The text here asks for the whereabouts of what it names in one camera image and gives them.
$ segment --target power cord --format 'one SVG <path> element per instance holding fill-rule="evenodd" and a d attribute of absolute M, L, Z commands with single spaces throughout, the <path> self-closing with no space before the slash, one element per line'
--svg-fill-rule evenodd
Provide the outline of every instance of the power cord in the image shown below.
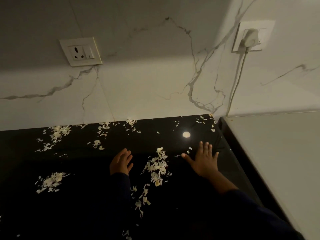
<path fill-rule="evenodd" d="M 236 89 L 239 85 L 239 82 L 240 82 L 240 78 L 241 78 L 241 75 L 242 75 L 242 70 L 243 70 L 243 66 L 245 64 L 245 60 L 246 60 L 246 56 L 249 52 L 249 50 L 256 46 L 257 44 L 259 43 L 259 39 L 258 39 L 258 30 L 257 29 L 249 29 L 246 33 L 246 36 L 243 38 L 243 40 L 241 41 L 241 46 L 242 47 L 245 47 L 245 52 L 244 52 L 244 57 L 243 57 L 243 60 L 242 60 L 242 65 L 241 65 L 241 69 L 240 69 L 240 73 L 239 73 L 239 78 L 238 78 L 238 81 L 237 81 L 237 84 L 235 85 L 235 88 L 233 90 L 233 93 L 232 93 L 232 96 L 231 96 L 231 99 L 230 99 L 230 103 L 229 103 L 229 106 L 228 106 L 228 110 L 226 112 L 226 116 L 229 115 L 229 112 L 230 112 L 230 108 L 231 108 L 231 104 L 232 104 L 232 101 L 233 101 L 233 97 L 236 93 Z"/>

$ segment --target hand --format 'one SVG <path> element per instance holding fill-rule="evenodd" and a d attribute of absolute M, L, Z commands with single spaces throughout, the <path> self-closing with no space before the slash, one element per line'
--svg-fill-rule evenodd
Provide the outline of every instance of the hand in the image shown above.
<path fill-rule="evenodd" d="M 130 170 L 134 166 L 134 164 L 131 163 L 129 167 L 127 167 L 131 159 L 131 151 L 127 151 L 126 148 L 122 149 L 110 163 L 110 175 L 114 173 L 125 173 L 129 175 Z"/>
<path fill-rule="evenodd" d="M 212 157 L 212 145 L 202 141 L 199 142 L 199 147 L 195 155 L 195 160 L 192 160 L 186 153 L 181 156 L 191 165 L 192 169 L 199 175 L 209 179 L 212 173 L 218 172 L 218 152 Z"/>

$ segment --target white marble backsplash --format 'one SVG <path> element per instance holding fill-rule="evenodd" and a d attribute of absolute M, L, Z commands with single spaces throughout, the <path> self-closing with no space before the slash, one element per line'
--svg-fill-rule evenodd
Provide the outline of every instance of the white marble backsplash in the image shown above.
<path fill-rule="evenodd" d="M 47 20 L 30 16 L 39 12 L 33 1 L 39 6 L 54 6 L 61 16 L 50 15 Z M 265 15 L 259 10 L 272 10 L 273 5 L 285 6 L 280 0 L 54 1 L 31 0 L 29 4 L 15 7 L 18 11 L 24 8 L 22 12 L 30 17 L 20 20 L 17 27 L 24 36 L 13 39 L 30 39 L 31 48 L 37 47 L 38 42 L 46 42 L 57 50 L 53 57 L 47 53 L 36 64 L 30 60 L 38 59 L 37 53 L 24 54 L 26 62 L 20 60 L 22 67 L 11 65 L 13 57 L 1 56 L 5 62 L 0 65 L 0 130 L 203 113 L 212 113 L 218 119 L 226 113 L 238 74 L 239 54 L 231 53 L 238 23 L 253 18 L 278 18 L 276 22 L 281 22 L 279 10 L 271 14 L 264 11 Z M 298 1 L 301 0 L 291 0 L 296 6 Z M 8 29 L 8 36 L 14 34 L 7 26 L 0 28 Z M 50 32 L 39 31 L 44 28 Z M 32 33 L 38 33 L 37 37 L 42 39 L 35 39 Z M 68 65 L 56 41 L 81 36 L 95 37 L 102 65 L 74 68 Z M 270 42 L 276 43 L 278 36 L 281 33 L 275 33 L 275 40 Z M 11 43 L 9 39 L 6 42 L 8 48 L 2 54 L 16 46 L 22 48 L 17 42 Z M 315 84 L 314 78 L 319 74 L 320 62 L 315 62 L 316 54 L 309 53 L 309 50 L 300 53 L 300 64 L 299 58 L 291 61 L 282 57 L 276 67 L 271 67 L 269 62 L 273 55 L 279 56 L 276 53 L 250 53 L 247 72 L 230 113 L 320 107 L 320 84 Z M 312 64 L 304 62 L 307 58 Z M 295 77 L 285 80 L 290 86 L 279 84 L 289 76 Z M 308 84 L 297 78 L 300 76 Z M 295 102 L 293 95 L 302 90 L 305 99 Z M 273 99 L 266 99 L 268 94 Z M 291 100 L 283 100 L 280 94 L 286 94 Z"/>

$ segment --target switch plate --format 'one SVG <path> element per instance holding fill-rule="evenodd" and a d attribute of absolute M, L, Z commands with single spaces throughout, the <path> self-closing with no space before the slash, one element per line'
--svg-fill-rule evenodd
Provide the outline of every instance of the switch plate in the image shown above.
<path fill-rule="evenodd" d="M 245 37 L 247 31 L 251 28 L 258 29 L 259 44 L 252 47 L 250 51 L 260 51 L 266 48 L 268 40 L 271 36 L 275 20 L 261 21 L 244 21 L 239 24 L 237 34 L 235 36 L 232 52 L 238 52 L 241 40 Z"/>
<path fill-rule="evenodd" d="M 91 66 L 102 64 L 93 37 L 59 40 L 70 66 Z"/>

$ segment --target left hand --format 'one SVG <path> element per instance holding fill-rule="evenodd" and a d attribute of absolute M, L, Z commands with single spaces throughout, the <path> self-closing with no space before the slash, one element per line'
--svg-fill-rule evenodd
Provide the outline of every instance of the left hand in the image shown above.
<path fill-rule="evenodd" d="M 131 163 L 129 167 L 127 167 L 131 159 L 131 151 L 127 151 L 126 148 L 122 149 L 110 163 L 110 175 L 114 173 L 125 173 L 126 175 L 129 175 L 130 170 L 134 166 L 134 164 Z"/>

